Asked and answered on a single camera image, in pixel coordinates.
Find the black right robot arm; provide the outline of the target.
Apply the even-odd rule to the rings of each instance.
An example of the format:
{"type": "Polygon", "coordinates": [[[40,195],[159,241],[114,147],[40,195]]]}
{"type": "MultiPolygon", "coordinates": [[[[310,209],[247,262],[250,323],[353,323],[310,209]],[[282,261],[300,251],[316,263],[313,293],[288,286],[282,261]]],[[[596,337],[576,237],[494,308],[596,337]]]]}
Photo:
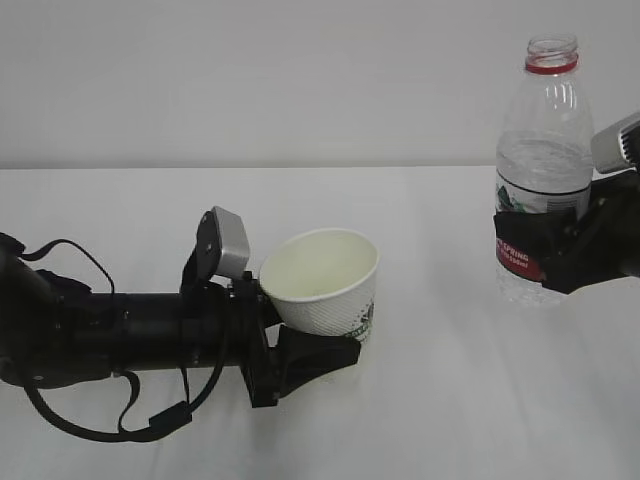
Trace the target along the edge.
{"type": "Polygon", "coordinates": [[[498,259],[522,278],[570,294],[639,275],[639,173],[626,170],[592,184],[588,208],[493,217],[498,259]]]}

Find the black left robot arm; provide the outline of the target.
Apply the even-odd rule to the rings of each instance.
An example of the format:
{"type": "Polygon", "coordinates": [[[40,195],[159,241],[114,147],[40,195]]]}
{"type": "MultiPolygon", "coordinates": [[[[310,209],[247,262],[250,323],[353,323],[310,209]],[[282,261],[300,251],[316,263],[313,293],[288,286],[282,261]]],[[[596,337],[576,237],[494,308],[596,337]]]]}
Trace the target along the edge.
{"type": "Polygon", "coordinates": [[[41,257],[1,239],[1,377],[10,384],[19,383],[18,361],[41,389],[127,371],[235,366],[262,408],[360,357],[356,339],[286,326],[248,271],[220,285],[191,256],[176,293],[95,293],[33,269],[41,257]]]}

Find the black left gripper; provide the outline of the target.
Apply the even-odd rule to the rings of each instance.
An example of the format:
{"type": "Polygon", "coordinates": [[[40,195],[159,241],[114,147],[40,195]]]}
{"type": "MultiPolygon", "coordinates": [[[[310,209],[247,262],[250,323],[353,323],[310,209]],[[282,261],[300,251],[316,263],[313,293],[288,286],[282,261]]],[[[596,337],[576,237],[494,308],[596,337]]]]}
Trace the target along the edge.
{"type": "Polygon", "coordinates": [[[266,330],[279,323],[251,272],[227,287],[231,320],[228,360],[240,368],[253,408],[274,407],[281,393],[292,393],[326,374],[356,365],[361,342],[345,336],[309,334],[282,326],[277,355],[266,330]]]}

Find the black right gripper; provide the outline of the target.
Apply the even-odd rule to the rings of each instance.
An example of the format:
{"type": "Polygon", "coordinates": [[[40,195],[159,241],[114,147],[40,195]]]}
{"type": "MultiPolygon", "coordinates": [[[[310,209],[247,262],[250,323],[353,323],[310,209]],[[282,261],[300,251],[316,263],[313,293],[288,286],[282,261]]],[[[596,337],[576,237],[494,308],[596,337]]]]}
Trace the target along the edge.
{"type": "Polygon", "coordinates": [[[510,273],[570,294],[580,288],[639,276],[639,174],[595,181],[587,212],[565,227],[561,211],[497,212],[496,257],[510,273]]]}

